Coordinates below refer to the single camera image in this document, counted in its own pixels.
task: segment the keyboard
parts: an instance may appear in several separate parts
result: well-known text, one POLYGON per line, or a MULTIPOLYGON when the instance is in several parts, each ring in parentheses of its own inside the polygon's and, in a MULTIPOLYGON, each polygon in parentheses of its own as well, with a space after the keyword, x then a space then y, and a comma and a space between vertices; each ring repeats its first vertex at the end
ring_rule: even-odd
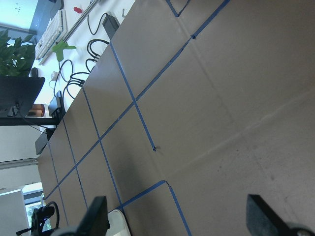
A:
POLYGON ((41 60, 39 64, 43 64, 51 54, 52 47, 59 43, 66 33, 65 11, 59 10, 35 46, 35 59, 41 60))

